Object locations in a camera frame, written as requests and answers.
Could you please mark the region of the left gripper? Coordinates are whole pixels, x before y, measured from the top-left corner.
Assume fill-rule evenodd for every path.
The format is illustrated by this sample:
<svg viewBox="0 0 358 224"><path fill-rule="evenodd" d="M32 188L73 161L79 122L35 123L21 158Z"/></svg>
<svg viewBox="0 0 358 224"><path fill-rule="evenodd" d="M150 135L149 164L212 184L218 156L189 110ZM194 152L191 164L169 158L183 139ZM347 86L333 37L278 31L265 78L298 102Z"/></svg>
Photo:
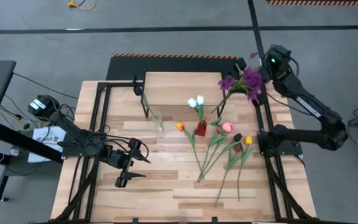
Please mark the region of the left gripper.
<svg viewBox="0 0 358 224"><path fill-rule="evenodd" d="M117 177L115 186L117 188L125 188L128 181L136 177L145 177L143 174L137 174L133 172L128 172L130 166L133 165L132 157L134 159L150 163L150 161L142 155L140 147L142 141L136 138L130 138L129 140L129 151L115 150L110 146L107 146L107 156L106 163L110 166L113 166L117 169L122 169L123 171Z"/></svg>

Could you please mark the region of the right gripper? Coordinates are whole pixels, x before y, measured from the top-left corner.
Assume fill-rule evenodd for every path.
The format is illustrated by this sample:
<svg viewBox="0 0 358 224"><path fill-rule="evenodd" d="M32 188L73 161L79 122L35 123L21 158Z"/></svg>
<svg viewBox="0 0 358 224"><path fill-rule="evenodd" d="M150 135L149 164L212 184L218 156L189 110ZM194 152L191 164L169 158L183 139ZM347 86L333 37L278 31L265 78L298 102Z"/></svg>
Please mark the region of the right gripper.
<svg viewBox="0 0 358 224"><path fill-rule="evenodd" d="M264 82L270 80L280 80L285 75L293 73L290 66L291 50L282 45L272 44L262 58L261 76ZM234 67L238 74L242 75L247 67L246 61L242 58L236 58Z"/></svg>

